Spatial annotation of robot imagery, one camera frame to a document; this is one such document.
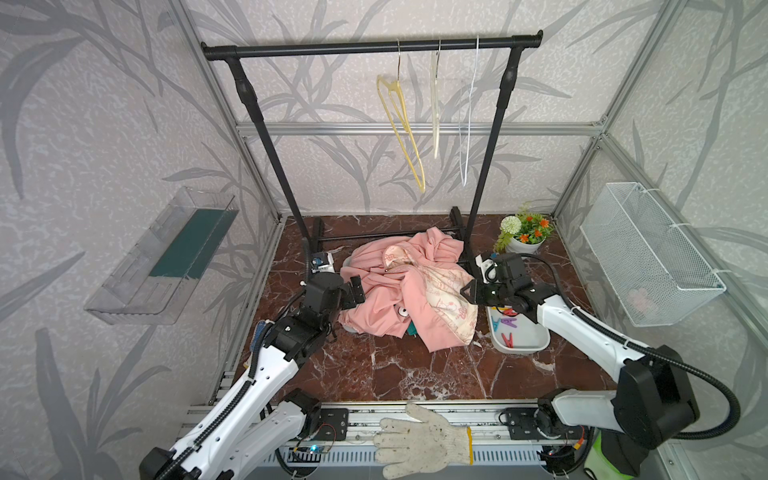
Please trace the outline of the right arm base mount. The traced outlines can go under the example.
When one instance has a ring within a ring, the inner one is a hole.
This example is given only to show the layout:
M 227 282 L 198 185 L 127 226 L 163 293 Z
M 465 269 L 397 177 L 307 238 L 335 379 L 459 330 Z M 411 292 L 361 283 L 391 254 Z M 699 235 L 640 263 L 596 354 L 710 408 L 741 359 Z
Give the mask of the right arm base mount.
M 567 426 L 552 412 L 538 407 L 507 408 L 498 417 L 511 440 L 554 441 L 566 444 L 583 442 L 589 428 Z

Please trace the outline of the black clothes rack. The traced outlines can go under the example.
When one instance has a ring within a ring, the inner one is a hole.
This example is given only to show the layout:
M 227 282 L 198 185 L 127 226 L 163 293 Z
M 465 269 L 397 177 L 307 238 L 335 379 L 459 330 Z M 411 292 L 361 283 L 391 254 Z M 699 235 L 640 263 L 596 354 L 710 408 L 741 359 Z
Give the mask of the black clothes rack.
M 449 218 L 452 227 L 448 229 L 456 238 L 463 242 L 463 251 L 459 257 L 459 265 L 469 273 L 475 275 L 477 266 L 474 263 L 471 237 L 477 220 L 479 207 L 484 194 L 489 176 L 494 152 L 501 134 L 501 128 L 507 107 L 515 89 L 518 70 L 523 53 L 527 49 L 537 49 L 544 42 L 542 30 L 531 35 L 512 35 L 509 37 L 476 38 L 472 39 L 448 39 L 448 40 L 406 40 L 401 41 L 353 41 L 336 43 L 310 43 L 296 45 L 266 45 L 266 46 L 209 46 L 201 43 L 201 51 L 209 62 L 225 63 L 233 77 L 236 92 L 240 102 L 245 107 L 251 122 L 253 123 L 260 139 L 269 164 L 274 171 L 281 191 L 285 196 L 294 221 L 299 228 L 303 239 L 307 242 L 309 251 L 314 253 L 325 242 L 343 242 L 351 240 L 374 240 L 385 238 L 385 233 L 366 233 L 352 236 L 326 237 L 324 235 L 325 224 L 321 220 L 313 222 L 313 228 L 307 227 L 306 221 L 289 184 L 288 177 L 279 159 L 276 147 L 269 133 L 263 112 L 259 105 L 255 88 L 248 78 L 242 65 L 244 59 L 273 58 L 273 57 L 300 57 L 300 56 L 328 56 L 328 55 L 364 55 L 404 52 L 431 52 L 431 51 L 459 51 L 481 49 L 509 50 L 508 60 L 503 69 L 496 110 L 488 134 L 488 142 L 481 164 L 477 185 L 475 187 L 469 218 L 464 220 L 459 208 L 450 210 Z

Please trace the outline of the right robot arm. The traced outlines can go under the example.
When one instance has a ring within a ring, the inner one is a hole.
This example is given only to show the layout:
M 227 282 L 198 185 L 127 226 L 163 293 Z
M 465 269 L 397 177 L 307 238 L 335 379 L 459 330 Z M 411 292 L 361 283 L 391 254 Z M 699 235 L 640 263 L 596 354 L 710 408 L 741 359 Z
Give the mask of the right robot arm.
M 717 438 L 738 425 L 741 404 L 722 381 L 685 363 L 675 350 L 650 347 L 589 314 L 564 294 L 557 270 L 550 271 L 552 282 L 535 282 L 526 268 L 529 258 L 526 253 L 475 257 L 473 278 L 461 294 L 478 306 L 510 307 L 556 333 L 615 382 L 615 390 L 604 394 L 578 390 L 556 394 L 551 405 L 561 423 L 621 433 L 647 450 L 670 439 Z M 716 389 L 727 402 L 724 420 L 714 427 L 690 428 L 701 416 L 690 382 L 693 377 Z

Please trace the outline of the pink jacket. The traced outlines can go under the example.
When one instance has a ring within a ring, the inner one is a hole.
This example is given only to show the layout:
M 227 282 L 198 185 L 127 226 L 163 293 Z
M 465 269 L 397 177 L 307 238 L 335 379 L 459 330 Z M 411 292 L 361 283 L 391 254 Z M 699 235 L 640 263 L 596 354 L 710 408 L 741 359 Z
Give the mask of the pink jacket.
M 339 315 L 360 334 L 401 338 L 413 325 L 431 352 L 469 345 L 478 307 L 461 295 L 473 277 L 459 264 L 464 245 L 436 227 L 355 249 L 341 276 L 358 276 L 365 301 Z

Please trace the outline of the white plastic tray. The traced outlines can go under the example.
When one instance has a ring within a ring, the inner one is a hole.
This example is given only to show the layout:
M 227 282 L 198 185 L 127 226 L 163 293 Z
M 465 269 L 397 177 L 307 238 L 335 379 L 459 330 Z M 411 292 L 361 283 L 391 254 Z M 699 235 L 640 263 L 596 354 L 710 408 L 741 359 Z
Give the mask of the white plastic tray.
M 516 328 L 510 328 L 501 322 L 501 319 L 506 317 L 502 314 L 504 309 L 510 307 L 487 307 L 486 313 L 488 323 L 490 327 L 491 341 L 494 347 L 501 353 L 509 355 L 531 355 L 546 349 L 550 344 L 550 333 L 543 326 L 533 322 L 528 317 L 518 312 L 516 317 Z M 494 332 L 491 326 L 491 319 L 496 318 L 500 320 L 498 330 Z M 506 348 L 502 340 L 501 334 L 511 334 L 513 336 L 514 347 L 512 349 Z

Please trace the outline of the clear acrylic wall shelf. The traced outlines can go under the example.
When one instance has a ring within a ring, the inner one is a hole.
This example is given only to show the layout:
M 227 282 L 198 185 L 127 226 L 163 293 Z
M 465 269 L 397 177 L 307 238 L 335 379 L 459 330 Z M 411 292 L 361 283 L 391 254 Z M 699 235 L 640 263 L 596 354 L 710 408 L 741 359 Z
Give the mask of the clear acrylic wall shelf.
M 234 194 L 179 188 L 84 310 L 109 325 L 176 323 L 238 214 Z

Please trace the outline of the black rubber glove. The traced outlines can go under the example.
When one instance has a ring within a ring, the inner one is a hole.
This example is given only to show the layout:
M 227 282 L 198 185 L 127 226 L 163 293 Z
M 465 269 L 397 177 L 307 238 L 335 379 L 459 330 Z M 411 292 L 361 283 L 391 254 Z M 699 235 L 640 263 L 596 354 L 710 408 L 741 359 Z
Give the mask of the black rubber glove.
M 600 430 L 583 465 L 588 479 L 634 479 L 649 450 L 636 444 L 626 434 Z

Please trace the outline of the potted artificial flower plant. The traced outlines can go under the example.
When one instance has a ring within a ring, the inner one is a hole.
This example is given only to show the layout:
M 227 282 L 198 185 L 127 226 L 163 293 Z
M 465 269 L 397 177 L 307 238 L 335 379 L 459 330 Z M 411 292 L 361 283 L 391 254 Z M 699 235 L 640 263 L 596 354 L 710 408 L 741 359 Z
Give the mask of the potted artificial flower plant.
M 499 236 L 493 251 L 535 254 L 555 230 L 554 222 L 545 214 L 533 212 L 529 203 L 500 222 Z

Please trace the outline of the white hanger of rainbow jacket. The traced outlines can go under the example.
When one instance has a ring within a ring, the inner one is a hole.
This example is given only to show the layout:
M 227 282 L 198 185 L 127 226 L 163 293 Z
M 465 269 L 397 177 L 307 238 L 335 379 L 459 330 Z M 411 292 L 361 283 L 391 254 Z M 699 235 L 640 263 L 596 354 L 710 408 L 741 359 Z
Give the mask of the white hanger of rainbow jacket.
M 475 50 L 472 63 L 472 75 L 470 83 L 466 89 L 466 112 L 465 112 L 465 125 L 464 131 L 459 135 L 460 137 L 460 151 L 459 151 L 459 178 L 461 185 L 465 187 L 468 183 L 469 176 L 469 160 L 470 160 L 470 142 L 472 137 L 472 112 L 473 112 L 473 95 L 475 92 L 475 83 L 478 75 L 479 65 L 479 38 L 475 40 Z

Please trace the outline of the white knitted work glove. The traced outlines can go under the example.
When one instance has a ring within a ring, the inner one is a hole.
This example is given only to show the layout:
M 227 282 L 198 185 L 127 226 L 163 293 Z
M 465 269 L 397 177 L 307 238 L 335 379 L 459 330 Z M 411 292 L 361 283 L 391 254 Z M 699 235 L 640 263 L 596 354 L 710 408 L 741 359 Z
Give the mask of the white knitted work glove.
M 452 425 L 444 416 L 409 402 L 409 420 L 383 418 L 373 437 L 375 460 L 385 479 L 439 472 L 450 465 L 473 465 L 473 433 Z

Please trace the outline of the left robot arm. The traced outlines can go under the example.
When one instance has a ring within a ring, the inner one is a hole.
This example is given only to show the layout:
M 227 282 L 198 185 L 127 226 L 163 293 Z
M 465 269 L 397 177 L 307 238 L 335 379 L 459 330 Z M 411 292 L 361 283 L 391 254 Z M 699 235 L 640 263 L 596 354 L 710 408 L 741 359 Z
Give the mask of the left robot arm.
M 309 275 L 276 319 L 255 332 L 249 366 L 213 409 L 171 449 L 153 448 L 143 479 L 243 479 L 275 450 L 315 433 L 320 403 L 299 389 L 273 410 L 272 398 L 333 333 L 343 310 L 364 303 L 360 277 Z

